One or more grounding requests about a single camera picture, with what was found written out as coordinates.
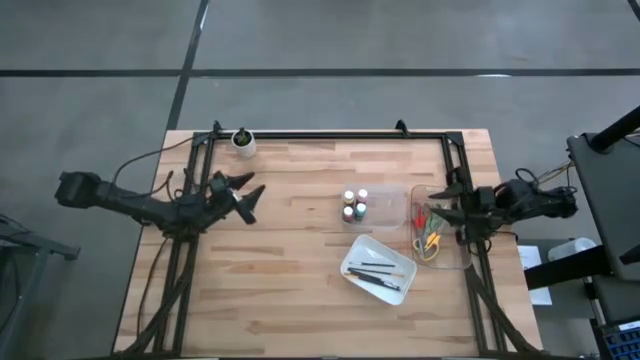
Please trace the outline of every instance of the white box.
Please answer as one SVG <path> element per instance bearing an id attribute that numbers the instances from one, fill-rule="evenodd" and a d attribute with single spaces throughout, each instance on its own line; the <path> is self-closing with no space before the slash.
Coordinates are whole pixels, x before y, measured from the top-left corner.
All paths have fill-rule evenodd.
<path id="1" fill-rule="evenodd" d="M 350 264 L 351 262 L 393 264 L 395 265 L 395 267 L 353 265 L 353 264 Z M 345 276 L 344 274 L 349 271 L 347 269 L 350 267 L 403 274 L 404 277 L 397 277 L 392 275 L 363 272 L 399 286 L 400 291 L 387 289 L 383 286 L 378 286 L 372 283 L 368 283 L 366 281 L 362 281 L 357 278 Z M 358 285 L 364 290 L 370 292 L 380 300 L 387 302 L 391 305 L 402 304 L 405 296 L 407 296 L 409 287 L 411 287 L 413 278 L 416 276 L 416 271 L 417 271 L 417 266 L 416 266 L 416 263 L 413 262 L 413 260 L 381 244 L 380 242 L 376 241 L 375 239 L 367 235 L 358 236 L 356 241 L 353 242 L 353 245 L 351 246 L 349 253 L 344 258 L 344 260 L 342 261 L 342 264 L 340 265 L 340 273 L 347 280 L 351 281 L 352 283 Z"/>

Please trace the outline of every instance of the black metal frame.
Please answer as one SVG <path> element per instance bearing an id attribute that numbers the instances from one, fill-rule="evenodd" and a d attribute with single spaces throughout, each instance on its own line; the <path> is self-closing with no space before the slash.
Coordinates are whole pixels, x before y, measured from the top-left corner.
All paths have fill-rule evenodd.
<path id="1" fill-rule="evenodd" d="M 229 140 L 231 138 L 231 131 L 223 131 L 219 127 L 217 127 L 217 131 L 210 133 L 209 137 L 200 137 L 196 136 L 191 143 L 191 149 L 189 152 L 189 160 L 187 171 L 191 174 L 195 173 L 195 167 L 197 163 L 198 153 L 201 147 L 205 146 L 205 159 L 203 163 L 203 169 L 201 173 L 200 186 L 205 186 L 207 183 L 207 179 L 210 175 L 211 166 L 213 163 L 213 154 L 214 154 L 214 146 L 217 140 Z M 467 175 L 468 179 L 471 179 L 471 174 L 469 171 L 469 164 L 466 156 L 466 149 L 464 145 L 464 139 L 461 132 L 410 132 L 404 122 L 402 120 L 398 121 L 396 124 L 395 130 L 390 131 L 295 131 L 295 132 L 287 132 L 287 131 L 256 131 L 254 132 L 254 136 L 258 140 L 276 140 L 276 139 L 298 139 L 298 140 L 316 140 L 316 139 L 379 139 L 379 140 L 387 140 L 387 139 L 405 139 L 405 140 L 438 140 L 441 143 L 441 149 L 443 153 L 443 160 L 445 164 L 445 169 L 447 173 L 451 172 L 454 169 L 454 161 L 452 157 L 451 146 L 455 146 L 460 162 L 460 168 Z M 454 180 L 447 177 L 447 182 L 451 183 Z M 192 191 L 193 185 L 191 183 L 191 179 L 189 176 L 186 177 L 184 183 L 184 191 Z M 467 238 L 476 239 L 477 237 L 474 234 L 466 233 L 465 236 Z M 165 286 L 162 295 L 162 306 L 161 309 L 154 315 L 153 319 L 150 321 L 149 327 L 153 328 L 153 331 L 150 333 L 151 336 L 155 334 L 155 340 L 152 347 L 151 353 L 144 353 L 144 349 L 146 349 L 146 345 L 149 344 L 150 338 L 144 344 L 140 344 L 140 346 L 136 349 L 135 354 L 131 353 L 118 353 L 114 354 L 118 358 L 175 358 L 180 357 L 183 338 L 184 338 L 184 330 L 186 325 L 186 319 L 188 314 L 189 307 L 189 297 L 191 291 L 191 283 L 193 279 L 194 269 L 195 269 L 195 261 L 196 261 L 196 253 L 198 249 L 198 238 L 195 240 L 191 239 L 191 241 L 187 242 L 187 259 L 185 261 L 185 265 L 183 271 L 176 281 L 176 275 L 178 271 L 178 259 L 180 257 L 181 247 L 183 242 L 178 240 L 174 240 L 173 246 L 171 249 L 171 254 L 169 257 L 169 265 L 165 278 Z M 495 357 L 496 355 L 505 354 L 505 356 L 510 356 L 506 348 L 505 342 L 505 333 L 514 344 L 516 349 L 520 352 L 529 353 L 529 355 L 533 355 L 534 357 L 542 356 L 547 357 L 548 355 L 542 355 L 535 349 L 533 346 L 529 345 L 526 340 L 520 335 L 520 333 L 515 329 L 515 327 L 508 320 L 504 312 L 500 309 L 497 300 L 496 300 L 496 292 L 493 284 L 493 277 L 491 274 L 491 267 L 489 264 L 489 257 L 487 254 L 487 249 L 485 247 L 484 241 L 475 241 L 477 246 L 477 256 L 480 264 L 480 274 L 481 277 L 478 276 L 476 269 L 473 265 L 465 270 L 465 280 L 468 290 L 469 296 L 469 305 L 471 309 L 471 317 L 474 325 L 474 330 L 476 334 L 476 342 L 478 346 L 478 351 L 480 356 L 487 357 Z M 480 303 L 478 301 L 478 296 L 480 296 L 484 303 L 487 305 L 489 309 L 494 338 L 496 339 L 496 350 L 489 350 L 489 344 L 487 343 L 487 337 L 484 331 L 483 323 L 482 323 L 482 313 L 480 310 Z M 173 341 L 171 343 L 171 349 L 166 350 L 164 347 L 165 343 L 165 335 L 166 335 L 166 326 L 167 326 L 167 317 L 169 315 L 170 309 L 174 306 L 174 304 L 179 301 L 178 305 L 178 313 L 176 317 L 176 325 Z"/>
<path id="2" fill-rule="evenodd" d="M 37 293 L 49 255 L 58 254 L 67 261 L 73 261 L 78 258 L 80 248 L 61 244 L 31 231 L 27 231 L 24 228 L 15 227 L 4 222 L 0 222 L 0 240 L 14 244 L 7 245 L 7 251 L 22 251 L 33 254 L 34 256 L 31 272 L 27 277 L 24 289 L 19 298 L 16 299 L 15 308 L 9 314 L 6 327 L 0 332 L 0 359 L 4 359 L 12 350 L 13 337 L 25 318 L 26 304 L 33 299 Z"/>

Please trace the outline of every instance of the black cable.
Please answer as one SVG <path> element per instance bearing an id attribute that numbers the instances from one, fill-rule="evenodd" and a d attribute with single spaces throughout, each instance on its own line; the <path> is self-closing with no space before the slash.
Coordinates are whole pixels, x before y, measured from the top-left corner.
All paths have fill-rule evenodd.
<path id="1" fill-rule="evenodd" d="M 489 243 L 489 245 L 487 246 L 487 254 L 488 254 L 488 253 L 489 253 L 489 251 L 491 250 L 491 247 L 493 246 L 493 242 L 491 241 L 491 239 L 484 239 L 484 242 L 485 242 L 485 244 L 486 244 L 486 243 Z M 467 251 L 468 251 L 468 252 L 469 252 L 469 254 L 471 254 L 471 255 L 478 256 L 478 253 L 477 253 L 477 252 L 473 252 L 473 251 L 471 250 L 471 244 L 476 244 L 476 246 L 478 246 L 478 244 L 477 244 L 477 243 L 469 243 L 469 244 L 467 244 Z"/>
<path id="2" fill-rule="evenodd" d="M 186 143 L 187 141 L 190 141 L 190 140 L 195 139 L 197 136 L 210 136 L 210 133 L 211 133 L 211 132 L 209 132 L 209 133 L 197 133 L 197 134 L 193 135 L 192 137 L 190 137 L 190 138 L 188 138 L 188 139 L 185 139 L 185 140 L 180 141 L 180 142 L 179 142 L 179 143 L 177 143 L 177 144 L 174 144 L 174 145 L 171 145 L 171 146 L 167 146 L 166 148 L 162 148 L 162 149 L 160 149 L 160 150 L 154 150 L 154 151 L 148 152 L 148 153 L 146 153 L 146 154 L 142 154 L 142 155 L 140 155 L 140 156 L 137 156 L 137 157 L 135 157 L 135 158 L 133 158 L 133 159 L 131 159 L 131 160 L 128 160 L 128 161 L 127 161 L 127 162 L 125 162 L 124 164 L 120 165 L 120 167 L 118 168 L 118 170 L 116 170 L 116 173 L 115 173 L 115 175 L 113 176 L 113 180 L 111 181 L 111 187 L 109 187 L 109 193 L 107 193 L 107 196 L 109 196 L 109 195 L 111 194 L 111 190 L 113 189 L 113 187 L 115 187 L 115 186 L 116 186 L 116 182 L 118 181 L 118 176 L 120 176 L 120 172 L 122 171 L 122 169 L 124 169 L 125 167 L 127 167 L 129 164 L 134 163 L 134 162 L 136 162 L 136 161 L 138 161 L 138 160 L 140 160 L 140 159 L 144 159 L 144 158 L 146 158 L 146 157 L 148 157 L 148 156 L 155 155 L 155 154 L 160 154 L 160 153 L 162 153 L 163 151 L 171 150 L 171 149 L 177 148 L 178 146 L 180 146 L 180 145 L 182 145 L 182 144 Z"/>
<path id="3" fill-rule="evenodd" d="M 11 320 L 11 317 L 13 316 L 13 313 L 16 311 L 16 308 L 18 308 L 18 303 L 20 302 L 20 297 L 22 296 L 22 294 L 21 294 L 22 291 L 20 289 L 21 288 L 21 286 L 20 286 L 20 273 L 19 273 L 19 270 L 18 270 L 18 262 L 16 261 L 16 255 L 11 250 L 4 250 L 4 251 L 11 252 L 11 260 L 13 262 L 13 275 L 14 275 L 14 278 L 15 278 L 15 287 L 16 287 L 16 289 L 15 289 L 16 300 L 14 301 L 13 306 L 11 307 L 11 310 L 9 310 L 9 313 L 7 314 L 7 317 L 2 322 L 2 326 L 0 326 L 0 334 L 2 334 L 4 329 L 9 324 L 9 320 Z"/>
<path id="4" fill-rule="evenodd" d="M 167 186 L 165 186 L 165 189 L 167 189 L 167 196 L 169 197 L 169 201 L 170 201 L 172 204 L 176 205 L 176 200 L 171 196 L 171 188 L 169 187 L 169 184 L 168 184 L 168 183 L 167 183 Z"/>
<path id="5" fill-rule="evenodd" d="M 575 189 L 575 187 L 571 186 L 571 176 L 570 176 L 570 174 L 569 174 L 569 170 L 571 170 L 571 168 L 570 168 L 570 167 L 568 167 L 568 168 L 567 168 L 567 187 L 568 187 L 568 188 L 574 188 L 574 189 Z"/>
<path id="6" fill-rule="evenodd" d="M 556 167 L 556 168 L 553 168 L 553 169 L 547 170 L 547 171 L 545 171 L 544 173 L 540 174 L 540 176 L 538 176 L 538 179 L 542 179 L 542 178 L 544 178 L 545 176 L 547 176 L 547 175 L 549 175 L 549 174 L 551 174 L 551 173 L 554 173 L 554 172 L 556 172 L 556 171 L 558 171 L 558 170 L 560 170 L 560 169 L 562 169 L 562 168 L 566 167 L 566 166 L 567 166 L 567 165 L 569 165 L 569 164 L 571 164 L 571 159 L 569 159 L 569 160 L 567 160 L 567 161 L 565 161 L 565 162 L 561 163 L 561 164 L 560 164 L 560 165 L 558 165 L 558 167 Z"/>
<path id="7" fill-rule="evenodd" d="M 200 188 L 200 184 L 196 184 L 196 178 L 195 178 L 194 174 L 189 172 L 189 169 L 183 168 L 182 172 L 184 172 L 184 176 L 188 177 L 191 180 L 191 189 Z"/>
<path id="8" fill-rule="evenodd" d="M 514 233 L 513 231 L 498 230 L 498 231 L 496 231 L 496 233 L 513 235 L 513 237 L 515 238 L 516 242 L 518 242 L 518 240 L 520 240 L 520 236 L 518 236 L 518 234 Z"/>
<path id="9" fill-rule="evenodd" d="M 151 279 L 153 278 L 153 273 L 156 270 L 156 265 L 158 264 L 158 259 L 160 259 L 160 254 L 162 254 L 162 249 L 164 245 L 169 240 L 168 237 L 164 238 L 162 245 L 160 245 L 160 249 L 158 249 L 158 253 L 156 257 L 153 259 L 151 263 L 151 269 L 149 269 L 149 277 L 147 278 L 147 283 L 144 286 L 144 291 L 142 292 L 142 298 L 140 299 L 140 307 L 138 308 L 138 321 L 136 322 L 136 337 L 140 336 L 140 326 L 142 323 L 142 311 L 144 310 L 144 302 L 147 300 L 147 293 L 149 292 L 149 286 L 151 285 Z"/>
<path id="10" fill-rule="evenodd" d="M 165 186 L 169 186 L 169 181 L 171 181 L 171 177 L 173 176 L 173 170 L 169 171 L 169 174 L 167 174 L 167 179 L 160 185 L 158 186 L 157 189 L 152 190 L 148 193 L 145 194 L 134 194 L 134 195 L 125 195 L 125 196 L 121 196 L 120 198 L 122 199 L 132 199 L 132 198 L 139 198 L 139 197 L 147 197 L 147 196 L 151 196 L 153 194 L 158 193 L 160 190 L 164 189 Z"/>
<path id="11" fill-rule="evenodd" d="M 527 181 L 525 179 L 522 178 L 522 176 L 520 175 L 520 172 L 524 172 L 526 174 L 529 174 L 529 176 L 531 176 L 531 180 Z M 516 169 L 516 177 L 524 182 L 532 182 L 535 184 L 535 186 L 538 186 L 538 178 L 533 174 L 533 172 L 529 169 L 526 168 L 517 168 Z"/>

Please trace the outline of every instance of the small bottle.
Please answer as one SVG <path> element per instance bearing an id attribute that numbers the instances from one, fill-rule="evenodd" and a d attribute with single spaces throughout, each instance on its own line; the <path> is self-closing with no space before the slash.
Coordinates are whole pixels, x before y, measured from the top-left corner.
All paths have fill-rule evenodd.
<path id="1" fill-rule="evenodd" d="M 365 189 L 358 190 L 358 195 L 356 196 L 357 203 L 358 204 L 366 204 L 367 203 L 367 196 L 369 196 L 369 193 L 367 192 L 367 190 L 365 190 Z"/>
<path id="2" fill-rule="evenodd" d="M 358 204 L 356 205 L 356 211 L 355 211 L 355 219 L 356 221 L 362 221 L 362 218 L 364 218 L 364 215 L 367 213 L 367 205 L 366 204 Z"/>
<path id="3" fill-rule="evenodd" d="M 353 206 L 356 201 L 353 191 L 345 191 L 344 194 L 342 194 L 342 201 L 344 202 L 344 206 Z"/>
<path id="4" fill-rule="evenodd" d="M 353 208 L 351 206 L 345 206 L 342 209 L 342 220 L 345 222 L 353 222 Z"/>

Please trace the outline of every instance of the butcher block tabletop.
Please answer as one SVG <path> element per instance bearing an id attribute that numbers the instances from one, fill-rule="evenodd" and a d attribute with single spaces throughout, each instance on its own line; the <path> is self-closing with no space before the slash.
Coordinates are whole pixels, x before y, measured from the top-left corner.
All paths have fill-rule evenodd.
<path id="1" fill-rule="evenodd" d="M 474 185 L 499 184 L 489 132 L 454 131 L 464 135 Z M 164 146 L 193 134 L 169 131 Z M 171 170 L 170 188 L 182 187 L 189 150 L 187 142 L 161 154 L 154 188 Z M 438 140 L 258 140 L 257 153 L 248 160 L 239 158 L 229 140 L 219 140 L 211 173 L 217 170 L 227 175 L 254 171 L 255 177 L 241 194 L 260 184 L 266 190 L 255 208 L 257 223 L 246 225 L 233 213 L 200 236 L 183 356 L 478 354 L 463 271 L 419 265 L 398 306 L 354 286 L 339 271 L 353 241 L 364 232 L 411 257 L 410 221 L 393 231 L 345 228 L 340 194 L 346 183 L 397 184 L 407 194 L 416 185 L 444 188 L 445 166 Z M 154 196 L 168 201 L 165 191 Z M 159 230 L 144 228 L 114 351 L 135 340 L 140 299 L 163 241 Z M 164 247 L 153 274 L 143 327 L 160 304 L 170 248 Z M 501 307 L 525 338 L 541 348 L 513 237 L 495 236 L 489 259 Z M 169 318 L 167 339 L 172 339 L 176 312 L 177 306 Z M 483 318 L 491 339 L 486 309 Z"/>

